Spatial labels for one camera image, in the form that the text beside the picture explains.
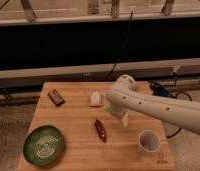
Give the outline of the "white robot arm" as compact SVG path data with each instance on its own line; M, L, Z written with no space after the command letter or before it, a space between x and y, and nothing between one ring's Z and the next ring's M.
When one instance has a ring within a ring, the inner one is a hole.
M106 90L114 117L122 119L131 109L200 135L200 102L142 94L136 89L137 82L130 75L121 75Z

